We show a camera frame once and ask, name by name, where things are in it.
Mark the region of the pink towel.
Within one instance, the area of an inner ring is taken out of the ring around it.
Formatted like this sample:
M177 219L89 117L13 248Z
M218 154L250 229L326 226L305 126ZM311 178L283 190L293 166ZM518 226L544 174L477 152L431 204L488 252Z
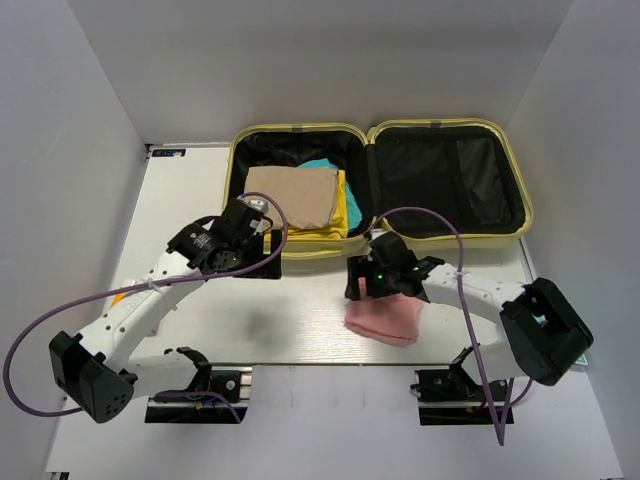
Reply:
M402 294L370 297L364 279L359 280L359 293L361 298L346 307L344 325L348 330L396 347L406 347L418 339L422 301Z

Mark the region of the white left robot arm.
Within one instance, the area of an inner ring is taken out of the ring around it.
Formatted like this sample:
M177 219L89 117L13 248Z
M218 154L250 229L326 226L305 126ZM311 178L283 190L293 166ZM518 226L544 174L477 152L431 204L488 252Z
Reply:
M223 402L211 388L211 363L199 351L177 347L139 358L133 353L206 282L279 264L282 245L265 255L263 244L286 241L287 231L274 228L285 219L274 199L250 192L230 200L220 215L183 227L139 283L111 292L116 302L99 319L50 341L57 386L97 423L112 420L138 397Z

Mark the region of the yellow garment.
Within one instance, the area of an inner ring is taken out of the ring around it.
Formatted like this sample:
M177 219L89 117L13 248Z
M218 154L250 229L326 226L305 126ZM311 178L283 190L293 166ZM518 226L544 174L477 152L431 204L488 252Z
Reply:
M305 240L328 240L328 239L344 239L348 231L346 193L345 193L345 176L344 172L338 170L341 177L341 186L338 191L338 205L334 214L333 223L329 227L315 230L300 230L288 225L288 235L290 238L300 238Z

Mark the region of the beige garment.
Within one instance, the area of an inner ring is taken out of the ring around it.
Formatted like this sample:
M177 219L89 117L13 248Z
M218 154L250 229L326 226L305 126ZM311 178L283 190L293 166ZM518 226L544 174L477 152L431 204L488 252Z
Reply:
M274 200L290 227L315 230L333 223L340 186L336 169L258 166L249 169L244 192Z

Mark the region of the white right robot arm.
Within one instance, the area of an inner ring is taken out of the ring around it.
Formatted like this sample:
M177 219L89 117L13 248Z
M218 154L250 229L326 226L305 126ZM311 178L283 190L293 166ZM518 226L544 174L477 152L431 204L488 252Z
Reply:
M467 273L443 259L418 258L400 235L384 233L365 255L347 261L345 296L385 298L395 294L459 308L465 319L492 322L497 339L470 345L449 365L453 390L472 399L488 383L528 377L554 386L594 343L585 322L552 281L510 283Z

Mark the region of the teal garment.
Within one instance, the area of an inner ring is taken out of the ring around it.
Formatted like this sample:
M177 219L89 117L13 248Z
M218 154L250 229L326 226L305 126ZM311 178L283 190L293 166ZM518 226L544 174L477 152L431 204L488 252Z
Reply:
M300 165L300 168L338 169L338 166L330 162L327 158L323 158L323 159L315 159L315 160L309 160L307 162L304 162ZM349 183L346 183L345 193L346 193L348 231L351 232L360 225L363 216Z

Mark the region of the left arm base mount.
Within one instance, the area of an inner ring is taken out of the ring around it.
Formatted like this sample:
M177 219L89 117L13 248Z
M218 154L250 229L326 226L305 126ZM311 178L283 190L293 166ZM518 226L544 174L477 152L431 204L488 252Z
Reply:
M240 424L251 395L250 367L214 367L191 348L178 348L196 368L194 379L176 394L158 393L148 400L148 424Z

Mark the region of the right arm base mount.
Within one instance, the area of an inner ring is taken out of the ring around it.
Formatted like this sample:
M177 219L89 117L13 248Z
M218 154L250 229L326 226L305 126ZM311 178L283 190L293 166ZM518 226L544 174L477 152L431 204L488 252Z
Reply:
M414 371L410 392L418 401L421 426L493 424L482 385L462 369L468 357L475 359L471 347L464 349L447 368Z

